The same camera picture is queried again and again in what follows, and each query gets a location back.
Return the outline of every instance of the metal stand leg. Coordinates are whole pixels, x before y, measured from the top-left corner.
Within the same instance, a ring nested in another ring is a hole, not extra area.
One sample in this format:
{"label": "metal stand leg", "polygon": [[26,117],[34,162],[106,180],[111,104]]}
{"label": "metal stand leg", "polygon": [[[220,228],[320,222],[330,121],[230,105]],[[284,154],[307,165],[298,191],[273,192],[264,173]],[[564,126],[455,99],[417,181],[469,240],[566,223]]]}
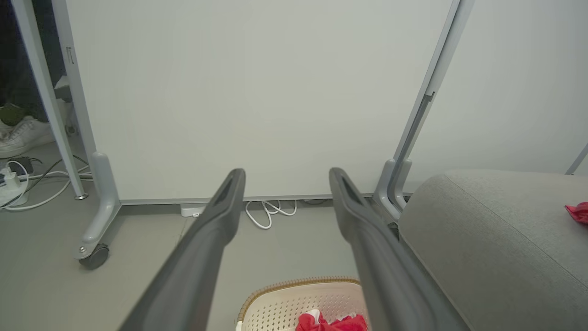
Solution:
{"label": "metal stand leg", "polygon": [[121,208],[108,157],[106,154],[95,152],[92,154],[92,161],[95,167],[94,178],[99,178],[94,181],[94,185],[100,192],[100,207],[92,223],[83,234],[82,240],[75,248],[73,256],[78,260],[91,258],[96,253],[95,249],[99,246],[100,239]]}
{"label": "metal stand leg", "polygon": [[416,137],[425,122],[431,103],[435,99],[449,63],[462,36],[467,18],[472,11],[475,0],[453,0],[447,20],[437,42],[429,69],[421,85],[419,95],[413,106],[405,130],[394,153],[394,158],[384,164],[378,181],[374,200],[380,204],[394,220],[400,218],[406,206],[403,187],[412,162],[408,159],[415,144]]}
{"label": "metal stand leg", "polygon": [[39,36],[33,4],[31,0],[12,0],[12,7],[14,8],[16,20],[21,30],[22,40],[25,43],[26,53],[28,54],[31,68],[35,75],[35,81],[41,95],[41,100],[43,101],[43,106],[45,107],[51,130],[55,136],[55,142],[64,160],[65,168],[68,171],[69,179],[75,192],[75,198],[76,200],[82,200],[88,196],[88,193],[83,190],[78,169],[75,166],[74,157],[69,147],[67,135],[65,134],[64,121],[61,118],[61,113],[58,111],[59,108],[55,99],[55,91],[51,84],[51,77],[49,76],[47,61],[43,52],[41,37]]}
{"label": "metal stand leg", "polygon": [[588,144],[586,144],[584,149],[580,152],[580,155],[578,155],[578,157],[574,160],[574,163],[572,163],[570,168],[566,171],[566,175],[573,175],[576,172],[576,170],[578,170],[578,167],[580,166],[582,161],[584,161],[584,159],[586,158],[587,155],[588,155]]}

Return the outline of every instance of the white sneaker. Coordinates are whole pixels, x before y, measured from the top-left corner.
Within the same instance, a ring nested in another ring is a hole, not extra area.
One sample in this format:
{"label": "white sneaker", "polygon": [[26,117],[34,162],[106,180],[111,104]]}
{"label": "white sneaker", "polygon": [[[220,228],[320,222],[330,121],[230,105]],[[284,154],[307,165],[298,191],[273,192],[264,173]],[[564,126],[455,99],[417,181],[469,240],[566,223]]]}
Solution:
{"label": "white sneaker", "polygon": [[12,132],[0,140],[0,158],[20,155],[34,147],[55,141],[49,123],[25,116]]}
{"label": "white sneaker", "polygon": [[8,124],[4,124],[4,122],[2,122],[2,120],[0,120],[0,139],[6,139],[8,138],[8,135],[10,135],[10,132],[12,132],[13,127],[11,127]]}

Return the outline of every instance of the whiteboard frame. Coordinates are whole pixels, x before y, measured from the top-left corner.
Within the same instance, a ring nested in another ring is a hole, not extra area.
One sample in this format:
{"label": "whiteboard frame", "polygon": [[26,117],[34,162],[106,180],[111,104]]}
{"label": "whiteboard frame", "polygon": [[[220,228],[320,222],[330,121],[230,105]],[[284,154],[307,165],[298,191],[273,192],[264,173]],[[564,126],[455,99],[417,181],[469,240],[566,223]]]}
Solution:
{"label": "whiteboard frame", "polygon": [[[401,155],[401,151],[405,150],[406,147],[411,148],[414,139],[418,135],[411,134],[410,128],[417,126],[420,129],[422,125],[423,117],[418,117],[420,104],[422,103],[423,97],[426,96],[426,92],[433,89],[436,90],[443,80],[445,71],[449,66],[453,51],[457,47],[457,42],[461,36],[461,31],[464,28],[467,17],[471,7],[475,0],[453,0],[444,23],[441,35],[437,42],[435,51],[430,61],[429,67],[426,71],[424,80],[421,84],[421,88],[416,97],[415,106],[406,124],[405,131],[402,135],[400,143],[397,147],[395,159],[398,159]],[[78,260],[86,259],[91,257],[94,248],[98,245],[104,232],[110,225],[111,221],[116,216],[121,205],[141,205],[141,204],[182,204],[182,203],[207,203],[209,198],[170,198],[170,199],[130,199],[120,200],[118,199],[118,191],[116,184],[113,180],[113,174],[108,161],[108,156],[100,153],[96,150],[96,144],[94,141],[92,127],[89,121],[88,109],[86,106],[86,100],[83,93],[82,80],[79,73],[78,63],[75,60],[75,46],[74,39],[71,30],[71,24],[69,21],[68,8],[66,0],[52,0],[55,19],[58,26],[58,34],[61,47],[66,47],[70,50],[73,59],[67,63],[67,73],[70,80],[72,98],[74,100],[76,114],[79,118],[80,131],[82,133],[82,139],[86,148],[86,153],[91,155],[89,157],[91,161],[91,170],[95,174],[95,180],[97,183],[97,189],[99,190],[99,197],[101,199],[99,210],[94,217],[94,220],[82,236],[81,244],[76,246],[74,251],[74,258]],[[396,172],[403,172],[406,169],[402,169],[401,166],[390,167],[390,161],[385,163],[384,170],[380,176],[379,184],[375,194],[364,194],[365,197],[376,195],[376,201],[381,204],[388,213],[397,219],[400,215],[400,210],[396,208],[389,198],[389,188],[399,186],[402,189],[402,180],[399,176],[394,177],[392,170],[396,169]],[[320,194],[320,195],[296,195],[296,196],[252,196],[245,197],[244,201],[259,201],[259,200],[301,200],[301,199],[321,199],[321,198],[332,198],[331,194]]]}

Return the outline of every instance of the whiteboard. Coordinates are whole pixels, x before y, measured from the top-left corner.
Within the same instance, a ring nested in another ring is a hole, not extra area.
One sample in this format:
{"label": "whiteboard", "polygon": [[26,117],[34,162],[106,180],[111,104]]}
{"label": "whiteboard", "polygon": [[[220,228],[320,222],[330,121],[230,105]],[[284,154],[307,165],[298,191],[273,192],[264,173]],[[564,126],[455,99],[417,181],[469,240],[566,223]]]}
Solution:
{"label": "whiteboard", "polygon": [[452,168],[565,173],[588,141],[587,1],[477,0],[405,191]]}
{"label": "whiteboard", "polygon": [[68,0],[96,149],[121,200],[372,193],[450,0]]}

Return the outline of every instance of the white cable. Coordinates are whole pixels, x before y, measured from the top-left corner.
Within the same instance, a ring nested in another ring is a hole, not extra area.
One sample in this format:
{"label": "white cable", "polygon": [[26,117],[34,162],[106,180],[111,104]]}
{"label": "white cable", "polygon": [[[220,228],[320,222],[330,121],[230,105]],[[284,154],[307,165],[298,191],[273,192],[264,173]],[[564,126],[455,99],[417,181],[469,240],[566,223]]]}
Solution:
{"label": "white cable", "polygon": [[[249,216],[249,219],[250,219],[250,220],[252,220],[252,221],[253,221],[253,223],[255,223],[255,225],[257,225],[257,227],[258,227],[258,228],[260,228],[260,229],[264,229],[264,230],[267,230],[267,229],[269,229],[269,228],[271,228],[271,227],[272,227],[272,215],[275,215],[275,214],[278,214],[278,213],[280,213],[280,214],[282,214],[282,215],[286,215],[286,216],[293,216],[294,214],[296,214],[296,210],[298,209],[298,204],[296,203],[296,200],[294,200],[294,211],[293,211],[293,212],[291,212],[291,213],[287,213],[287,212],[285,212],[285,211],[283,211],[283,210],[282,210],[282,203],[281,203],[279,200],[278,200],[278,206],[277,206],[277,207],[276,207],[276,206],[274,206],[274,205],[273,205],[271,202],[269,202],[269,201],[263,201],[263,200],[262,200],[262,201],[261,201],[261,205],[262,205],[262,207],[263,207],[263,210],[265,211],[265,214],[266,214],[266,215],[268,215],[268,219],[269,219],[269,224],[268,224],[267,226],[263,226],[263,225],[259,224],[259,223],[258,223],[258,222],[255,220],[255,218],[253,218],[253,216],[251,216],[251,214],[249,213],[249,204],[250,204],[251,202],[252,202],[252,201],[248,202],[248,203],[245,205],[245,213],[247,214],[247,216]],[[273,208],[273,210],[272,210],[272,211],[269,211],[269,210],[268,210],[268,207],[267,207],[267,205],[270,205],[270,206]]]}
{"label": "white cable", "polygon": [[58,195],[60,195],[61,193],[63,193],[65,191],[66,188],[68,188],[69,183],[71,183],[70,180],[68,180],[65,185],[61,188],[61,190],[59,190],[57,193],[55,193],[51,198],[48,198],[45,201],[42,201],[40,203],[37,204],[33,204],[30,206],[26,206],[26,207],[5,207],[7,210],[12,210],[12,211],[21,211],[21,210],[29,210],[29,209],[33,209],[33,208],[37,208],[39,206],[43,206],[44,204],[46,204],[47,202],[57,198]]}
{"label": "white cable", "polygon": [[[82,167],[80,169],[78,169],[78,172],[85,170],[89,167],[89,165],[86,165],[85,167]],[[61,170],[56,170],[56,171],[51,171],[50,173],[45,174],[45,176],[51,175],[51,174],[64,174],[64,175],[69,175],[68,173],[66,173],[65,171],[61,171]],[[81,173],[80,175],[92,175],[92,173],[88,172],[88,173]],[[36,178],[41,178],[43,175],[38,175],[38,176],[31,176],[31,179],[36,179]],[[93,181],[91,179],[81,179],[81,180],[85,180],[85,181]],[[29,175],[26,172],[26,185],[28,185],[29,183]],[[36,203],[30,206],[25,206],[25,207],[11,207],[12,204],[14,204],[14,202],[18,201],[20,199],[20,197],[18,199],[16,199],[10,206],[6,206],[4,208],[0,208],[0,209],[7,209],[7,210],[12,210],[12,211],[23,211],[23,210],[29,210],[29,209],[33,209],[33,208],[37,208],[39,206],[43,206],[44,204],[48,203],[49,201],[57,198],[61,193],[63,193],[65,191],[66,188],[68,188],[69,183],[71,183],[71,180],[68,180],[65,185],[61,188],[61,190],[59,190],[57,193],[55,193],[52,197],[46,199],[45,201],[42,201],[40,203]]]}
{"label": "white cable", "polygon": [[10,163],[16,163],[16,164],[18,164],[19,166],[21,166],[22,170],[25,172],[25,174],[26,174],[26,183],[25,183],[25,189],[24,189],[24,190],[22,190],[22,193],[21,193],[21,194],[18,196],[18,199],[14,200],[14,201],[13,201],[11,204],[9,204],[8,206],[5,206],[5,207],[0,207],[0,210],[2,210],[2,209],[10,209],[10,208],[11,208],[11,206],[13,206],[13,205],[14,205],[16,202],[18,202],[18,200],[20,200],[20,199],[22,198],[22,196],[23,196],[23,195],[25,195],[25,193],[26,193],[26,188],[27,188],[27,187],[29,187],[29,173],[28,173],[28,171],[26,170],[25,166],[24,166],[24,165],[22,165],[20,162],[18,162],[18,161],[14,161],[14,160],[10,160],[10,161],[6,162],[6,166],[8,166],[8,164],[10,164]]}

